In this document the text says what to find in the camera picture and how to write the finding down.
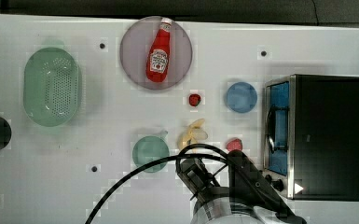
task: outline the blue bowl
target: blue bowl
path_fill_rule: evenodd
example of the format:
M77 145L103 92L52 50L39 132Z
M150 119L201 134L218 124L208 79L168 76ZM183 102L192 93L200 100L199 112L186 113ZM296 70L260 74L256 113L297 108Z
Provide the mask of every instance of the blue bowl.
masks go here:
M251 84L237 82L228 89L226 102L235 112L247 113L255 107L257 93Z

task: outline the white tabletop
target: white tabletop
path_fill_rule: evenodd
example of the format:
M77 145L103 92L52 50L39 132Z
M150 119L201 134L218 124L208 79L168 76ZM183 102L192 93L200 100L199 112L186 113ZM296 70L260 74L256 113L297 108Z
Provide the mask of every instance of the white tabletop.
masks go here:
M121 37L134 22L0 15L0 116L13 131L0 151L0 224L84 223L101 194L134 169L131 149L140 137L167 130L174 155L179 134L195 119L206 119L205 143L224 148L229 138L240 137L261 169L266 81L294 73L359 77L359 29L179 22L191 39L193 64L178 85L148 91L132 83L119 62ZM32 122L22 104L24 67L49 46L68 51L83 79L79 110L54 128ZM250 113L224 104L236 81L256 88ZM202 96L197 110L186 103L191 92ZM92 165L99 172L91 172ZM95 223L190 223L194 203L173 163L135 178ZM287 203L309 223L359 223L359 202Z

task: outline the red ketchup bottle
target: red ketchup bottle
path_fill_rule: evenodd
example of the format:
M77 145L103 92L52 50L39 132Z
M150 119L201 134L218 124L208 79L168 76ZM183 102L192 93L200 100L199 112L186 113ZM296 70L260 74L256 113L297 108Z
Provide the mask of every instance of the red ketchup bottle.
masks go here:
M146 76L153 82L162 82L170 62L170 30L173 21L162 18L159 32L150 48L146 62Z

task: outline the toaster oven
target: toaster oven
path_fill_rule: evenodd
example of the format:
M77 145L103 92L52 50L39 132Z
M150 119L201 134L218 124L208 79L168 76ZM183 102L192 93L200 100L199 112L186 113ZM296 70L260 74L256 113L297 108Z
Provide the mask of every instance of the toaster oven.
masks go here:
M359 201L359 77L265 85L264 175L284 197Z

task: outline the green basket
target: green basket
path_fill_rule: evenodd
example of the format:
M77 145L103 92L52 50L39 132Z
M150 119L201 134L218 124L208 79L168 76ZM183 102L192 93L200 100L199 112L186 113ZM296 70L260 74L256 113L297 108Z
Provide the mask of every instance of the green basket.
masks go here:
M78 108L79 68L63 49L36 52L25 66L24 108L34 122L53 127L65 123Z

